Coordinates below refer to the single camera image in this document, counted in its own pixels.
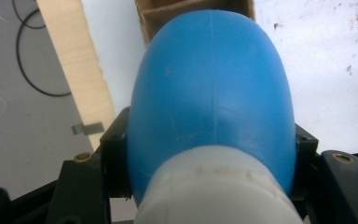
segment wooden board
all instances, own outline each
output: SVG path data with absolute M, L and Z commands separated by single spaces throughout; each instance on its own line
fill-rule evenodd
M 37 1 L 84 125 L 116 117 L 89 34 L 81 0 Z M 95 150 L 102 133 L 89 136 Z

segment cardboard box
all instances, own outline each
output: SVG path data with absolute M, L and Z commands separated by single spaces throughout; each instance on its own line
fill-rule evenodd
M 255 19 L 253 0 L 135 0 L 135 4 L 147 46 L 168 21 L 189 11 L 221 9 Z

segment black cable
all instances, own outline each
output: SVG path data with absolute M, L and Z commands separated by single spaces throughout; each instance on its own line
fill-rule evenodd
M 21 56 L 20 56 L 20 40 L 21 40 L 21 34 L 22 34 L 22 30 L 24 29 L 24 26 L 26 26 L 26 22 L 28 20 L 30 20 L 33 15 L 35 15 L 36 13 L 39 12 L 39 9 L 34 10 L 33 12 L 31 12 L 24 20 L 24 22 L 21 23 L 19 32 L 17 33 L 17 39 L 16 39 L 16 57 L 17 57 L 17 64 L 19 65 L 19 68 L 21 70 L 21 74 L 22 76 L 25 78 L 25 80 L 28 82 L 28 84 L 30 84 L 35 90 L 39 91 L 42 94 L 45 94 L 47 96 L 52 96 L 52 97 L 63 97 L 63 96 L 68 96 L 70 94 L 72 94 L 71 92 L 67 92 L 67 93 L 61 93 L 61 94 L 56 94 L 56 93 L 50 93 L 50 92 L 46 92 L 46 91 L 42 91 L 41 89 L 39 89 L 25 74 L 24 68 L 22 67 L 22 62 L 21 62 Z
M 31 28 L 31 29 L 34 29 L 34 30 L 38 30 L 38 29 L 42 29 L 42 28 L 45 28 L 46 27 L 46 24 L 44 25 L 41 25 L 41 26 L 31 26 L 31 25 L 28 25 L 25 21 L 23 21 L 19 15 L 19 12 L 17 11 L 17 8 L 16 8 L 16 4 L 14 3 L 14 0 L 11 0 L 11 4 L 13 5 L 13 10 L 14 10 L 14 13 L 16 14 L 17 16 L 17 19 L 19 19 L 19 21 L 24 24 L 24 26 L 28 27 L 28 28 Z

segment blue balloon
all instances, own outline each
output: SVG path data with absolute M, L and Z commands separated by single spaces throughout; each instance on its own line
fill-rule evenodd
M 281 59 L 252 20 L 220 10 L 194 11 L 168 22 L 144 56 L 128 129 L 137 204 L 163 162 L 209 145 L 254 156 L 290 192 L 296 131 Z

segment screw hole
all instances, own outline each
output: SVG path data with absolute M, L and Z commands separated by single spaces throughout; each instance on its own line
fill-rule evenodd
M 92 157 L 90 152 L 83 152 L 74 157 L 75 162 L 89 161 Z
M 342 162 L 342 163 L 346 163 L 346 164 L 352 164 L 354 163 L 354 159 L 352 159 L 351 157 L 345 155 L 345 154 L 341 154 L 341 153 L 333 153 L 333 157 Z

